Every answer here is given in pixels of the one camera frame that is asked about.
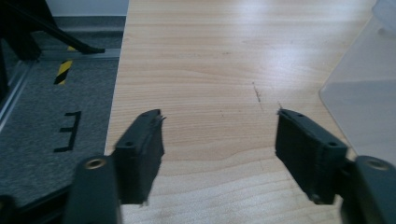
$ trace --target white wall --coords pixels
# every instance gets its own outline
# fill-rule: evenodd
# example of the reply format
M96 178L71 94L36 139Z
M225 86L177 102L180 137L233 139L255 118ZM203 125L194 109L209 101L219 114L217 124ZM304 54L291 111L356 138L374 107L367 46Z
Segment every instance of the white wall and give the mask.
M126 16L129 0L47 0L53 16Z

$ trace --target wooden table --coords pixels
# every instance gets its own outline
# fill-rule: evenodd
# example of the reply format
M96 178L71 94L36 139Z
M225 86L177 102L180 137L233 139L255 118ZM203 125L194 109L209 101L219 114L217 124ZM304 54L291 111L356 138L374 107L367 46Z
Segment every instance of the wooden table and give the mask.
M165 155L149 206L125 223L339 223L275 156L276 111L344 139L318 91L374 0L132 0L106 153L160 108Z

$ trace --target gray carpet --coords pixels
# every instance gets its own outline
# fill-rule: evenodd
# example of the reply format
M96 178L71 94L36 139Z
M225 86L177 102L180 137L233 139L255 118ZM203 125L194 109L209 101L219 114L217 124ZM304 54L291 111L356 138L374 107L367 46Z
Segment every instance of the gray carpet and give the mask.
M104 21L107 27L111 24ZM116 25L110 26L112 30L69 33L95 47L120 48L122 18L120 22L116 21L120 29L114 29ZM67 48L44 33L36 33L35 39L42 49ZM62 61L36 63L0 132L0 194L25 205L69 185L81 160L103 155L118 62L74 60L64 85L54 85ZM60 129L73 127L75 117L65 114L78 111L81 118L72 150L54 152L69 145L71 133Z

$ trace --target small scratch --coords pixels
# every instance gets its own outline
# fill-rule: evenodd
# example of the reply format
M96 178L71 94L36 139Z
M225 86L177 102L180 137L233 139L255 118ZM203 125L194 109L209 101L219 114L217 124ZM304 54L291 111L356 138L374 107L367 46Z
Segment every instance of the small scratch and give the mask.
M256 97L257 97L257 101L259 102L260 108L262 109L262 112L264 112L264 109L262 108L262 94L259 93L259 91L256 88L256 84L254 84L254 82L252 82L251 84L253 84L253 90L256 92Z
M272 84L270 84L270 85L271 85L271 91L272 91L272 92L275 92L274 86L273 86ZM282 104L279 102L279 100L277 99L277 96L276 96L276 95L275 95L275 98L276 98L277 104L279 105L279 109L283 109L283 106L282 106Z

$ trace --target floor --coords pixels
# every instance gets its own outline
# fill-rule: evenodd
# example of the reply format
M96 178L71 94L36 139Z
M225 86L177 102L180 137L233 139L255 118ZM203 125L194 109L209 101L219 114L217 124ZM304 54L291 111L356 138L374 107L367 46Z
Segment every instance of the floor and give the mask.
M14 100L0 125L0 192L15 197L18 206L69 185L81 160L105 150L125 18L55 20L106 53L80 55L36 32L41 58L19 62L2 43Z

